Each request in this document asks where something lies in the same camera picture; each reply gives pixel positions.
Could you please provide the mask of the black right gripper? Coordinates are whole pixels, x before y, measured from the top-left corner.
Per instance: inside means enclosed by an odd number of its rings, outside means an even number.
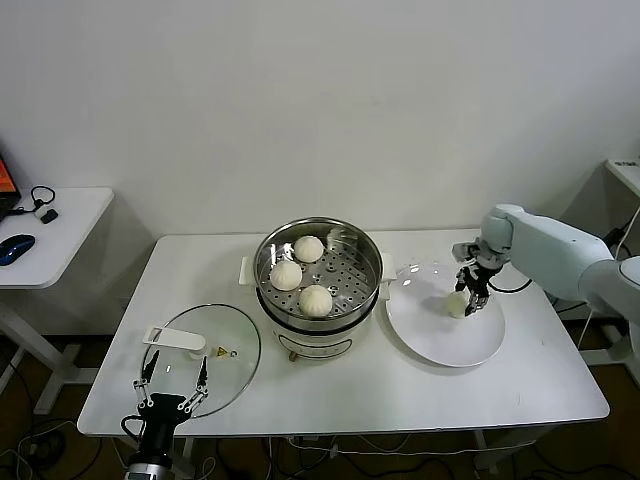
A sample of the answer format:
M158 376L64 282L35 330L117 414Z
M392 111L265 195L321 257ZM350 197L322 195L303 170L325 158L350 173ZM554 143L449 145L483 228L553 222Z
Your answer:
M486 306L489 300L488 284L493 276L493 269L485 268L477 263L463 266L456 274L454 291L469 291L469 300L464 310L466 317Z

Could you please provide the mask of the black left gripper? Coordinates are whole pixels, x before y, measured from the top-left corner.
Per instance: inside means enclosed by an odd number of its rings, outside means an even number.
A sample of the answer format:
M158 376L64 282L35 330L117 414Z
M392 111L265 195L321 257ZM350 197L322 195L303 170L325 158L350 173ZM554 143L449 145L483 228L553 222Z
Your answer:
M196 386L191 396L152 393L148 391L155 366L159 358L156 351L144 364L141 375L133 381L138 399L138 413L144 422L140 449L142 451L169 451L173 446L176 427L189 419L199 405L208 397L208 357L202 359Z

